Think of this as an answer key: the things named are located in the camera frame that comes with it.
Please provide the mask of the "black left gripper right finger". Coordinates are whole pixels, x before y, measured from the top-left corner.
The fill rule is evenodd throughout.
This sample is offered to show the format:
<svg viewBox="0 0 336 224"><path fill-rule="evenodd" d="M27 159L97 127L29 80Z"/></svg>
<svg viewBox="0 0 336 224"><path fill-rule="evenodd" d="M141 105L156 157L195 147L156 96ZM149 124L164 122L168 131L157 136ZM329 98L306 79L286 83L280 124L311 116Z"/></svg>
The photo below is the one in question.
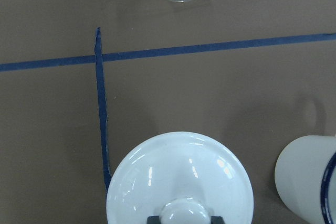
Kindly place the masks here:
<svg viewBox="0 0 336 224"><path fill-rule="evenodd" d="M221 216L211 216L211 224L225 224L225 221Z"/></svg>

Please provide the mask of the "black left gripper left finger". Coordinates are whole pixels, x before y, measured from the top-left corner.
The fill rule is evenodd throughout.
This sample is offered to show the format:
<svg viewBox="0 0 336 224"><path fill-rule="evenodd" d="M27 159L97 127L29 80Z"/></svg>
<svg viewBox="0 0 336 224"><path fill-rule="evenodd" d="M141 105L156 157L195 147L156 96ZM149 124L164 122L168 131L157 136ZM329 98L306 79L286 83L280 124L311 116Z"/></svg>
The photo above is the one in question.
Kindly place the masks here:
<svg viewBox="0 0 336 224"><path fill-rule="evenodd" d="M160 216L147 217L146 224L161 224Z"/></svg>

